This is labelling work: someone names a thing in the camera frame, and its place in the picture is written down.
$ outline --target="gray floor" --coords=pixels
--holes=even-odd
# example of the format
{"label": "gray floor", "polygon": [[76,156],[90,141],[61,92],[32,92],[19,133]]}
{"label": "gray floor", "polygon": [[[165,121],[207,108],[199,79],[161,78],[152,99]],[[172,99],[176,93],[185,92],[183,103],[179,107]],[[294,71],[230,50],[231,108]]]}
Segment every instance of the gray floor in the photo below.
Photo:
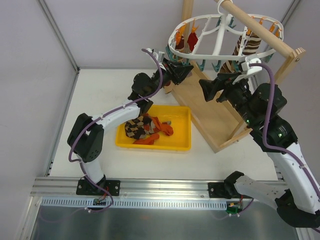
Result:
{"label": "gray floor", "polygon": [[[41,215],[58,220],[76,208],[42,206]],[[103,213],[79,211],[59,223],[37,220],[34,240],[297,240],[296,230],[276,211],[255,202],[238,217],[224,211],[123,209]]]}

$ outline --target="wooden stand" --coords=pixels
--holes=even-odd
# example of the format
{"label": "wooden stand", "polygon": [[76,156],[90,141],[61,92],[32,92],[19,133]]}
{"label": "wooden stand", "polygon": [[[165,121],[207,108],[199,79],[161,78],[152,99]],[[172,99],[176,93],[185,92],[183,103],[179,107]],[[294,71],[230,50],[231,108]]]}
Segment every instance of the wooden stand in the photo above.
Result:
{"label": "wooden stand", "polygon": [[[191,17],[192,4],[193,0],[183,1],[182,12],[188,12],[189,17],[187,18]],[[293,50],[231,1],[225,0],[220,6],[286,58],[285,62],[275,74],[276,83],[281,83],[294,69],[298,61],[305,55],[306,51],[303,48]],[[186,18],[186,16],[187,14],[182,14],[182,20],[185,20],[184,18]],[[193,124],[212,150],[217,153],[248,135],[251,130],[246,128],[247,125],[229,102],[217,103],[215,101],[216,98],[220,96],[220,93],[218,93],[212,101],[205,101],[199,80],[208,80],[209,78],[199,70],[195,62],[191,62],[191,64],[194,66],[191,72],[192,76],[187,77],[179,86],[175,86],[172,94],[180,105],[190,107]]]}

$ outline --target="yellow bin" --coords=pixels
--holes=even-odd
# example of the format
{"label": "yellow bin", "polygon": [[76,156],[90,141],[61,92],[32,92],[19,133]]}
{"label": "yellow bin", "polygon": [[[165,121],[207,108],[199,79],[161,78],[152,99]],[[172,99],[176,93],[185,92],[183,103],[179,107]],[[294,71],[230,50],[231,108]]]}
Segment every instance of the yellow bin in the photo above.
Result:
{"label": "yellow bin", "polygon": [[122,148],[159,149],[188,151],[191,148],[191,112],[187,106],[152,105],[148,111],[151,117],[158,117],[160,122],[171,121],[173,135],[166,136],[159,132],[160,138],[153,145],[133,144],[133,138],[127,137],[125,123],[116,131],[115,145]]}

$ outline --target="wooden board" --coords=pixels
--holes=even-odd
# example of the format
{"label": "wooden board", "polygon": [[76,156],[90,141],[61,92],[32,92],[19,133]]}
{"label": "wooden board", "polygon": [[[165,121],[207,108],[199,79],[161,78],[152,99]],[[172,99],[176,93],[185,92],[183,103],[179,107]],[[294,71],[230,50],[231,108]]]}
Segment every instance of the wooden board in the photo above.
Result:
{"label": "wooden board", "polygon": [[242,118],[229,102],[218,103],[217,93],[212,101],[206,102],[199,79],[209,79],[195,65],[192,75],[187,77],[172,91],[177,102],[191,109],[191,120],[212,150],[217,153],[249,134],[250,130],[241,132],[230,138]]}

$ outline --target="white tabletop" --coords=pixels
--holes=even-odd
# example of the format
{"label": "white tabletop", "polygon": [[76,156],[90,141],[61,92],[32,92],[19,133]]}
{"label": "white tabletop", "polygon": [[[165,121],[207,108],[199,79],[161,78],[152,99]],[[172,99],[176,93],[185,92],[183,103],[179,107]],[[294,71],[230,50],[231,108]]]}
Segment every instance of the white tabletop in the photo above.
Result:
{"label": "white tabletop", "polygon": [[[152,75],[154,70],[82,69],[74,90],[50,176],[82,177],[78,163],[70,163],[67,138],[78,115],[105,113],[125,101],[131,93],[134,76]],[[178,105],[163,89],[151,99],[156,105]],[[223,180],[240,171],[255,180],[275,181],[272,160],[247,136],[214,153],[196,127],[192,125],[192,147],[188,152],[168,152],[120,148],[115,145],[116,129],[103,140],[99,156],[107,178]]]}

